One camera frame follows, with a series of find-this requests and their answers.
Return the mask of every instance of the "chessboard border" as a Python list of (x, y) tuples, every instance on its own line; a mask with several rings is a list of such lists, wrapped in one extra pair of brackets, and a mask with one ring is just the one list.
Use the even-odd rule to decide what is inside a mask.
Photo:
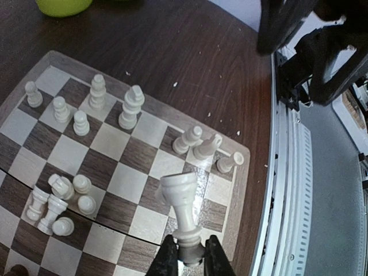
[[(49, 66), (54, 66), (86, 83), (89, 83), (95, 74), (102, 74), (105, 77), (108, 92), (120, 100), (123, 100), (125, 92), (130, 88), (128, 84), (114, 79), (86, 64), (74, 60), (62, 53), (50, 51), (25, 75), (0, 106), (0, 126), (5, 122), (7, 117), (24, 96), (24, 86), (26, 82), (37, 79)], [(209, 126), (146, 94), (145, 104), (142, 109), (181, 129), (189, 129), (193, 125), (199, 125), (203, 129), (203, 139), (208, 139), (212, 134), (217, 133)], [(222, 242), (228, 259), (232, 261), (237, 245), (240, 220), (246, 195), (250, 165), (250, 151), (245, 146), (231, 140), (230, 138), (224, 135), (222, 135), (222, 137), (223, 143), (220, 147), (221, 150), (225, 152), (240, 151), (244, 155), (245, 159), (244, 164), (236, 170), (236, 179), (233, 184), (231, 203), (230, 206), (228, 206), (229, 212)]]

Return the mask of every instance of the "captured chess piece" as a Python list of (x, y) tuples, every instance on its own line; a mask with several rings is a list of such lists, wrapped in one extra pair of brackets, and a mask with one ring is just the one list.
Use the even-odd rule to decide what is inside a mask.
[(189, 150), (189, 147), (195, 145), (202, 136), (202, 128), (198, 125), (193, 126), (182, 134), (182, 136), (175, 139), (172, 144), (173, 150), (177, 154), (184, 154)]
[(141, 112), (144, 94), (139, 85), (133, 85), (124, 96), (122, 113), (119, 116), (119, 126), (122, 129), (133, 129), (137, 124), (137, 114)]
[(216, 167), (222, 174), (231, 171), (233, 166), (241, 166), (244, 163), (244, 156), (239, 152), (234, 152), (230, 157), (222, 157), (217, 161)]
[(72, 183), (66, 177), (53, 174), (49, 177), (48, 183), (52, 187), (53, 194), (62, 200), (70, 200), (75, 194)]
[(74, 231), (74, 223), (68, 217), (61, 217), (52, 224), (52, 231), (58, 236), (69, 236)]
[(59, 214), (63, 213), (68, 207), (68, 203), (55, 197), (53, 194), (48, 198), (48, 210), (44, 218), (41, 218), (37, 229), (47, 235), (52, 235), (52, 224), (55, 222)]
[(89, 99), (90, 107), (93, 110), (102, 110), (105, 105), (106, 82), (104, 76), (97, 74), (91, 82), (91, 97)]
[(78, 174), (73, 178), (73, 186), (78, 194), (87, 194), (91, 190), (92, 183), (88, 177)]
[(27, 82), (24, 89), (29, 106), (32, 108), (39, 107), (43, 102), (43, 97), (41, 92), (37, 89), (35, 82)]
[(32, 221), (37, 221), (41, 216), (41, 208), (46, 204), (49, 194), (35, 186), (32, 191), (33, 202), (28, 206), (27, 217)]
[(210, 139), (204, 140), (202, 144), (196, 146), (193, 150), (194, 157), (198, 160), (205, 160), (213, 155), (223, 142), (219, 134), (214, 134)]
[(29, 273), (23, 265), (16, 264), (4, 276), (29, 276)]
[(96, 200), (89, 195), (83, 195), (78, 199), (78, 209), (82, 214), (93, 214), (96, 210)]
[(69, 120), (70, 110), (67, 107), (65, 99), (61, 96), (56, 97), (52, 101), (55, 110), (54, 116), (57, 122), (65, 123)]
[(162, 177), (156, 198), (174, 207), (178, 229), (172, 234), (178, 239), (179, 260), (184, 265), (198, 266), (204, 257), (201, 244), (202, 228), (194, 224), (193, 202), (197, 190), (197, 177), (194, 172)]
[(81, 110), (74, 114), (73, 129), (78, 136), (85, 136), (90, 131), (90, 123), (87, 119), (87, 114)]

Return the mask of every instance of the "wooden table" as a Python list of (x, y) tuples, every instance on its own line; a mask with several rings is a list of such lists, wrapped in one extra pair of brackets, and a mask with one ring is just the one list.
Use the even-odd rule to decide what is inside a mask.
[(33, 1), (13, 0), (1, 4), (0, 16), (0, 103), (54, 49), (139, 84), (250, 149), (232, 263), (237, 275), (246, 275), (263, 207), (270, 139), (271, 64), (256, 53), (256, 33), (200, 0), (95, 1), (84, 13), (62, 20), (43, 16)]

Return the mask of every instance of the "chessboard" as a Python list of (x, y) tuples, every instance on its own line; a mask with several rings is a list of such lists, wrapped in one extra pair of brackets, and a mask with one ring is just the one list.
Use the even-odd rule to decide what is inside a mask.
[[(108, 92), (100, 111), (88, 104), (95, 74), (104, 76)], [(27, 81), (35, 81), (43, 96), (38, 108), (27, 103)], [(203, 228), (202, 242), (216, 235), (228, 259), (233, 259), (249, 150), (222, 135), (221, 147), (207, 160), (197, 160), (193, 149), (176, 154), (173, 141), (190, 127), (199, 125), (202, 139), (217, 132), (149, 95), (135, 128), (121, 129), (118, 116), (129, 88), (51, 51), (0, 107), (0, 274), (20, 263), (31, 276), (144, 275), (164, 237), (177, 228), (173, 209), (155, 199), (160, 177), (189, 171), (197, 174), (193, 216)], [(55, 120), (52, 100), (56, 96), (65, 98), (72, 113), (87, 114), (90, 132), (86, 136), (74, 133), (72, 118), (63, 124)], [(215, 162), (235, 151), (243, 154), (244, 164), (220, 173)], [(89, 191), (97, 203), (93, 214), (81, 214), (75, 201), (61, 214), (75, 224), (70, 236), (48, 236), (25, 215), (32, 189), (37, 186), (52, 193), (48, 178), (55, 173), (69, 180), (83, 174), (93, 184)], [(193, 273), (181, 264), (179, 275), (202, 275), (202, 269)]]

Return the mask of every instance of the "yellow-green object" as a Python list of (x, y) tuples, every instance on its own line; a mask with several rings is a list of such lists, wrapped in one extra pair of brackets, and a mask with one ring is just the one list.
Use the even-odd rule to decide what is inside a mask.
[(36, 0), (41, 12), (53, 17), (73, 16), (87, 9), (93, 0)]

